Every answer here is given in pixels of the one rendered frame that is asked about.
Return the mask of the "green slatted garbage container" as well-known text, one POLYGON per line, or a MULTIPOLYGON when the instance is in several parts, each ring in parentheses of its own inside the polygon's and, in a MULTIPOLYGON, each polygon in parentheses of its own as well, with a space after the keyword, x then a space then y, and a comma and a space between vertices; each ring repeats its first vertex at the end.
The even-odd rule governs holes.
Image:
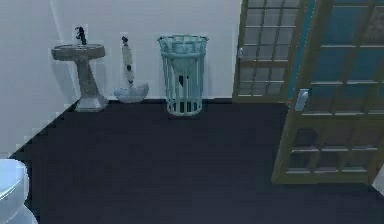
MULTIPOLYGON (((199 41, 206 46, 208 38, 199 35, 168 35, 157 39, 159 46, 164 41, 199 41)), ((191 74, 185 70, 179 75, 171 65, 171 60, 161 54, 165 83, 166 109, 174 116, 194 116, 202 110, 202 95, 204 89, 205 56, 202 67, 193 70, 191 74)))

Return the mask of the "blue garbage can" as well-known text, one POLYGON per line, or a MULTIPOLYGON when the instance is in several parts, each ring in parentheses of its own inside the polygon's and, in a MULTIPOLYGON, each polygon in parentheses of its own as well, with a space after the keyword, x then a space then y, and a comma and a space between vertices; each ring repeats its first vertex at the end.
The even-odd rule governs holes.
POLYGON ((179 75, 187 70, 202 67, 205 56, 205 44, 199 41, 164 41, 160 44, 161 54, 171 60, 172 67, 179 75))

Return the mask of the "white toilet brush holder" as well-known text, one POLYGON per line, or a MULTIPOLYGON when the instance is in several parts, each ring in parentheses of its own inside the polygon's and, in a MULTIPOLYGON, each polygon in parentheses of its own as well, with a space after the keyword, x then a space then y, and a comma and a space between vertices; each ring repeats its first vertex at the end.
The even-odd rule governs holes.
POLYGON ((149 92, 147 83, 141 85, 130 84, 127 88, 119 88, 114 91, 114 96, 122 103, 138 103, 143 101, 149 92))

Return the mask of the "wooden glass-paned door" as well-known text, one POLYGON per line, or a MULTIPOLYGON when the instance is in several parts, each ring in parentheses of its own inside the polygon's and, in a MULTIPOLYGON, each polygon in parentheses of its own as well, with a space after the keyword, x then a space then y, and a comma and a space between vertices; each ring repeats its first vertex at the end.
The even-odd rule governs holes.
POLYGON ((384 163, 384 0, 309 7, 272 181, 370 184, 384 163))
POLYGON ((287 103, 311 0, 242 0, 232 98, 287 103), (244 57, 237 52, 244 48, 244 57))

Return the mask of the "black sink faucet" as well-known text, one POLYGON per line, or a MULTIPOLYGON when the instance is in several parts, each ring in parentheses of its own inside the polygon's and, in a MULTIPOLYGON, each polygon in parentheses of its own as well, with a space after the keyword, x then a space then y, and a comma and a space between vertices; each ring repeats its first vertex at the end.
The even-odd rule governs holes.
POLYGON ((79 26, 79 27, 76 27, 75 30, 77 31, 76 38, 81 42, 82 45, 86 45, 87 40, 86 40, 84 29, 81 26, 79 26))

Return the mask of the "white toilet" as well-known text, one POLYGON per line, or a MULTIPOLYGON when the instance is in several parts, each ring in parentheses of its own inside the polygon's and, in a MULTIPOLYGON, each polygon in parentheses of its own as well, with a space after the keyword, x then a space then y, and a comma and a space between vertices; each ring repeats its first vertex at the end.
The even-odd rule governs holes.
POLYGON ((0 159, 0 224, 39 224, 25 205, 29 175, 24 163, 0 159))

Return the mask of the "grey pedestal sink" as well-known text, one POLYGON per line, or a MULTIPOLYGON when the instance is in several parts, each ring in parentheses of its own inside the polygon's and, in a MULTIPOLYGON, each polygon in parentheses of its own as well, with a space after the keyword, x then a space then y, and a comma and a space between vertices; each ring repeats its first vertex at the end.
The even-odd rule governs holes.
POLYGON ((106 55, 102 44, 65 44, 51 49, 54 60, 74 62, 77 69, 80 98, 75 110, 77 112, 98 112, 108 105, 108 99, 98 89, 90 61, 106 55))

